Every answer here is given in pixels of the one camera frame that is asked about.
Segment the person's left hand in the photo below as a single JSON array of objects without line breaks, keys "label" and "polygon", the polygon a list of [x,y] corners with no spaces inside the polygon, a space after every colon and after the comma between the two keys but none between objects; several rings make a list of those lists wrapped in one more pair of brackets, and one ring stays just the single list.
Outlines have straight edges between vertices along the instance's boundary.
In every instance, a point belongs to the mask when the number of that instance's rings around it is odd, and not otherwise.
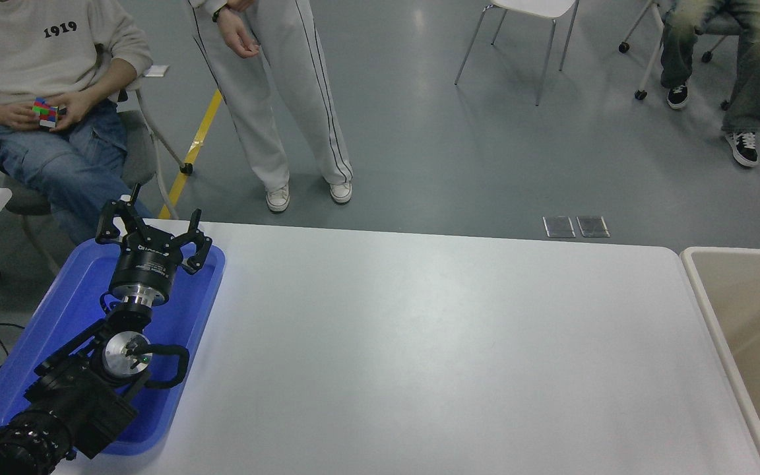
[{"label": "person's left hand", "polygon": [[96,104],[101,102],[103,98],[97,96],[93,90],[73,91],[64,94],[57,94],[46,99],[46,103],[49,106],[55,106],[58,110],[66,109],[66,114],[60,114],[55,121],[55,127],[52,127],[51,132],[58,133],[64,130],[70,129],[75,124],[82,121],[88,112],[92,110]]}]

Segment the person's right hand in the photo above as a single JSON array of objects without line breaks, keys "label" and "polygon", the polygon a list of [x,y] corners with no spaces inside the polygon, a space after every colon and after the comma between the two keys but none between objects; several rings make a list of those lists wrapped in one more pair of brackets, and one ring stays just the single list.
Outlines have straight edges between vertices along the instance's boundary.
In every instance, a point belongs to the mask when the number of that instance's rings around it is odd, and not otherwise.
[{"label": "person's right hand", "polygon": [[33,102],[0,104],[0,125],[16,131],[34,131],[40,128],[40,120]]},{"label": "person's right hand", "polygon": [[256,57],[260,52],[260,47],[251,37],[245,27],[244,21],[238,13],[233,12],[230,8],[223,8],[216,19],[217,27],[224,44],[228,46],[237,56],[241,58]]}]

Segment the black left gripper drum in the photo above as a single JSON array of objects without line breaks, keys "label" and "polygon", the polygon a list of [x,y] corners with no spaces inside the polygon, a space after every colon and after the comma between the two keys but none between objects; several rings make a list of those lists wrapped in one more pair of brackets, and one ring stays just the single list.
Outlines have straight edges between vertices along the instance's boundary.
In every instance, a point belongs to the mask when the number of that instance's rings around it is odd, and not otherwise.
[{"label": "black left gripper drum", "polygon": [[120,255],[110,282],[115,296],[132,294],[132,288],[150,288],[158,296],[171,295],[172,286],[181,264],[182,245],[172,241],[143,241],[137,237],[123,238]]}]

